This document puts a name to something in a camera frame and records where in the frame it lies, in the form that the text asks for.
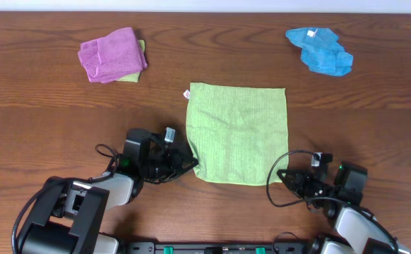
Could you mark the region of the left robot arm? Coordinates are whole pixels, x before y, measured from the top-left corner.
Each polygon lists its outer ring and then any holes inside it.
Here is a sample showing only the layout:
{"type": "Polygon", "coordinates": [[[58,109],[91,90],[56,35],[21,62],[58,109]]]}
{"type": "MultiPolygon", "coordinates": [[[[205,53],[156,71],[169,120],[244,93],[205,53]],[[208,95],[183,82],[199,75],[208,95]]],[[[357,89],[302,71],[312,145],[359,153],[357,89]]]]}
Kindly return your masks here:
{"type": "Polygon", "coordinates": [[[159,185],[198,166],[183,151],[176,131],[127,131],[121,153],[109,151],[105,171],[88,179],[46,180],[18,214],[11,234],[14,253],[130,253],[123,240],[100,231],[105,212],[129,204],[145,183],[159,185]]]}

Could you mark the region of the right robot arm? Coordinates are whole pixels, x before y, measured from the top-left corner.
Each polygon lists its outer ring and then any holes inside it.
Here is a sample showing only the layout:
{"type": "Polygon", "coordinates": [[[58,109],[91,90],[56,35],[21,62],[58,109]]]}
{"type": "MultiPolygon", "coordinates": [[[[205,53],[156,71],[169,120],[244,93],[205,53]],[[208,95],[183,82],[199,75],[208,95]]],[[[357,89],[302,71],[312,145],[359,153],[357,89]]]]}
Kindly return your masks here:
{"type": "Polygon", "coordinates": [[[321,162],[311,170],[279,169],[277,175],[287,189],[301,201],[321,209],[337,236],[322,234],[305,249],[305,253],[400,253],[411,250],[399,243],[361,207],[363,189],[368,178],[364,167],[341,162],[332,185],[320,179],[327,164],[321,162]]]}

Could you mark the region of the large green microfiber cloth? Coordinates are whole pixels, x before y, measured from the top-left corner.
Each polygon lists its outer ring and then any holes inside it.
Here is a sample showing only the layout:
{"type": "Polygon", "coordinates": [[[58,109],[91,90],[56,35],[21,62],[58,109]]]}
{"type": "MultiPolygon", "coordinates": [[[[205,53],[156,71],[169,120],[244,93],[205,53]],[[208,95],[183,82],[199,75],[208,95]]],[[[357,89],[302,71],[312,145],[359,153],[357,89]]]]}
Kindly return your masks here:
{"type": "Polygon", "coordinates": [[[198,166],[211,183],[263,186],[275,182],[273,165],[286,167],[287,100],[283,88],[191,83],[186,136],[198,166]]]}

